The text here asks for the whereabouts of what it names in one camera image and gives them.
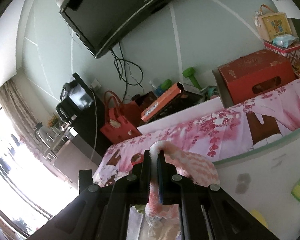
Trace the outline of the pink white chevron cloth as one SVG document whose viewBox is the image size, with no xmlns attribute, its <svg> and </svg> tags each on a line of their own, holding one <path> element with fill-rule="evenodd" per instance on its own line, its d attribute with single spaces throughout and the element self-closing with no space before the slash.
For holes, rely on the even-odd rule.
<svg viewBox="0 0 300 240">
<path fill-rule="evenodd" d="M 182 151 L 169 141 L 157 141 L 150 147 L 151 182 L 149 200 L 145 207 L 145 218 L 149 226 L 148 237 L 177 239 L 180 236 L 178 207 L 159 203 L 157 159 L 160 151 L 164 152 L 166 162 L 176 167 L 178 174 L 191 179 L 195 184 L 207 187 L 219 184 L 220 180 L 213 163 L 202 155 Z"/>
</svg>

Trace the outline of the red felt tote bag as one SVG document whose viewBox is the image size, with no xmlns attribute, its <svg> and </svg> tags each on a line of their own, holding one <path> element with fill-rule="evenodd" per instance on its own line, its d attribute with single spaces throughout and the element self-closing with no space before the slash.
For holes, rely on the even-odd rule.
<svg viewBox="0 0 300 240">
<path fill-rule="evenodd" d="M 105 92 L 103 100 L 105 124 L 100 130 L 113 144 L 141 135 L 141 110 L 135 101 L 123 103 L 111 90 Z"/>
</svg>

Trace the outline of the pink floral cartoon bedsheet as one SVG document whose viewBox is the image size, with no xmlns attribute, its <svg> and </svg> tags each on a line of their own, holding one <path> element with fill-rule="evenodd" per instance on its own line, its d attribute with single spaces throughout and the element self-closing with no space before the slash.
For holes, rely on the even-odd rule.
<svg viewBox="0 0 300 240">
<path fill-rule="evenodd" d="M 300 128 L 300 79 L 228 109 L 110 146 L 93 179 L 105 185 L 111 176 L 132 169 L 131 159 L 157 141 L 170 141 L 211 163 L 281 139 Z M 280 239 L 300 235 L 300 203 L 292 196 L 300 178 L 300 137 L 223 165 L 214 165 L 222 187 L 239 203 L 264 215 Z"/>
</svg>

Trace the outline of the orange black long box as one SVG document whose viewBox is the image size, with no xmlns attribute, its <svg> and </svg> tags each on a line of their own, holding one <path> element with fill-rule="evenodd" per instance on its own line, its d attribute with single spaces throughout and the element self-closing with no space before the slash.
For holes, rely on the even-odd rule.
<svg viewBox="0 0 300 240">
<path fill-rule="evenodd" d="M 146 124 L 159 120 L 196 105 L 201 98 L 198 88 L 176 82 L 142 112 L 141 119 Z"/>
</svg>

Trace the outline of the yellow sponge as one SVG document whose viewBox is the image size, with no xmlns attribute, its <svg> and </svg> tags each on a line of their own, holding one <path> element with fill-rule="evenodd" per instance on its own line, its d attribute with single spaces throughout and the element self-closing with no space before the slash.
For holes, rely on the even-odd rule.
<svg viewBox="0 0 300 240">
<path fill-rule="evenodd" d="M 263 226 L 268 228 L 268 224 L 266 219 L 262 216 L 262 214 L 257 210 L 250 210 L 250 214 L 256 218 Z"/>
</svg>

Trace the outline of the black coffee machine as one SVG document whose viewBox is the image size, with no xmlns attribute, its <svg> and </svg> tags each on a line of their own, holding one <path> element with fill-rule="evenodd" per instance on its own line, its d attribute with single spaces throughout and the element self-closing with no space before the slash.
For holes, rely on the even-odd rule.
<svg viewBox="0 0 300 240">
<path fill-rule="evenodd" d="M 104 125 L 104 103 L 77 73 L 64 84 L 56 112 L 88 144 L 92 144 Z"/>
</svg>

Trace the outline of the clear plastic bottle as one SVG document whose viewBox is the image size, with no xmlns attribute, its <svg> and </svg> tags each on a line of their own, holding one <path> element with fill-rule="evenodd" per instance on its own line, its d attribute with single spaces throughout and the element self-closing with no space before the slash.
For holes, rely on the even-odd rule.
<svg viewBox="0 0 300 240">
<path fill-rule="evenodd" d="M 149 84 L 151 85 L 152 91 L 156 95 L 157 98 L 162 95 L 163 91 L 161 88 L 161 84 L 157 79 L 150 80 Z"/>
</svg>

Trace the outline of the green dumbbell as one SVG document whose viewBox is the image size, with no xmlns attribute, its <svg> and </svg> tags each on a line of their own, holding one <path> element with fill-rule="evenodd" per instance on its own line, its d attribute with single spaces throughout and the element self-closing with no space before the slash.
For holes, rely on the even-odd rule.
<svg viewBox="0 0 300 240">
<path fill-rule="evenodd" d="M 194 74 L 195 74 L 195 69 L 193 67 L 189 67 L 189 68 L 187 68 L 187 69 L 185 69 L 183 71 L 183 77 L 188 78 L 191 81 L 191 83 L 192 83 L 192 85 L 194 87 L 196 87 L 197 89 L 201 90 L 202 87 L 199 84 L 199 82 L 197 81 L 197 79 L 194 76 Z"/>
</svg>

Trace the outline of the red cardboard gift box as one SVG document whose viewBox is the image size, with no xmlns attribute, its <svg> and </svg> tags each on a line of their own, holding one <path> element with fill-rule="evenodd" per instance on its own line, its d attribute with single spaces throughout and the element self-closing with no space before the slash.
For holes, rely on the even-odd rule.
<svg viewBox="0 0 300 240">
<path fill-rule="evenodd" d="M 218 67 L 234 104 L 295 80 L 289 59 L 263 49 Z"/>
</svg>

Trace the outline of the black flat screen television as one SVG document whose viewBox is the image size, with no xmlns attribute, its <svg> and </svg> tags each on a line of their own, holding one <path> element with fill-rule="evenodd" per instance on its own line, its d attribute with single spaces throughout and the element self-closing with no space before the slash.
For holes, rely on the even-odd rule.
<svg viewBox="0 0 300 240">
<path fill-rule="evenodd" d="M 172 0 L 64 0 L 60 14 L 99 59 L 146 18 Z"/>
</svg>

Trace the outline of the red white patterned tin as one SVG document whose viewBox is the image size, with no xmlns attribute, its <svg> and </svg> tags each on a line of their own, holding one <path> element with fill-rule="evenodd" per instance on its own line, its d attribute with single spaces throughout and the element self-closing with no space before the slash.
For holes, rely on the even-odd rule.
<svg viewBox="0 0 300 240">
<path fill-rule="evenodd" d="M 293 67 L 300 66 L 300 42 L 294 42 L 288 48 L 283 48 L 264 41 L 264 46 L 267 50 L 289 59 Z"/>
</svg>

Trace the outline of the blue wet wipes pack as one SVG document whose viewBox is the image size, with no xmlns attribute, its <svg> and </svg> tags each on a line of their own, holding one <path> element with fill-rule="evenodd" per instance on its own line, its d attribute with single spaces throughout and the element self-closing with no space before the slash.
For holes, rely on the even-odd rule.
<svg viewBox="0 0 300 240">
<path fill-rule="evenodd" d="M 278 37 L 273 38 L 273 45 L 282 47 L 282 48 L 288 48 L 291 46 L 294 42 L 298 41 L 299 38 L 290 34 L 281 35 Z"/>
</svg>

